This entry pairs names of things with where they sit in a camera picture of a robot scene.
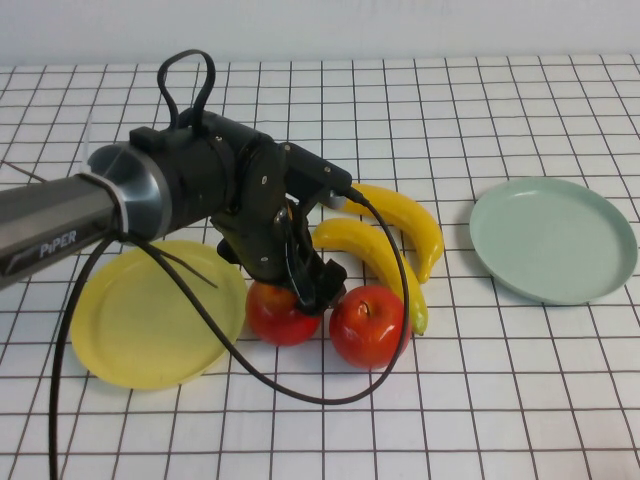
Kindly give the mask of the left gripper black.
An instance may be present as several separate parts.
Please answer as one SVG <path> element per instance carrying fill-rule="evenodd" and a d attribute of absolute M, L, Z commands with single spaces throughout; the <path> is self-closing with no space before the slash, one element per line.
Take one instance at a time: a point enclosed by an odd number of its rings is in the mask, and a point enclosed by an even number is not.
<path fill-rule="evenodd" d="M 325 193 L 324 159 L 270 137 L 239 140 L 234 155 L 234 214 L 210 219 L 223 236 L 217 253 L 253 279 L 293 291 L 306 315 L 333 308 L 346 293 L 347 272 L 318 257 L 306 220 Z"/>

